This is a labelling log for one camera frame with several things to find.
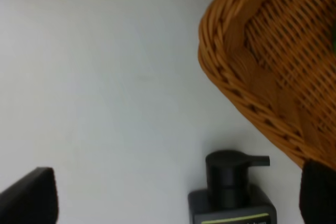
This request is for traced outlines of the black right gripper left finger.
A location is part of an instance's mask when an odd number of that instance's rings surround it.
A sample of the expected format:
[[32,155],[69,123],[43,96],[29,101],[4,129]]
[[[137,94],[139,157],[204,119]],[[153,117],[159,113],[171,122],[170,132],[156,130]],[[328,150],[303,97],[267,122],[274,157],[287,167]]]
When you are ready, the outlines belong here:
[[38,167],[1,192],[1,223],[56,223],[58,215],[51,167]]

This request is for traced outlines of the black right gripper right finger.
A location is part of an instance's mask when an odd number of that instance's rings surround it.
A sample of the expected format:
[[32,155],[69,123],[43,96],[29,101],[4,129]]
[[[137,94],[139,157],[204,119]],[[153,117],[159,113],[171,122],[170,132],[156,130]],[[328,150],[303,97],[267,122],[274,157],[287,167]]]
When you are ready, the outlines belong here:
[[304,223],[335,223],[335,170],[312,160],[304,164],[299,208]]

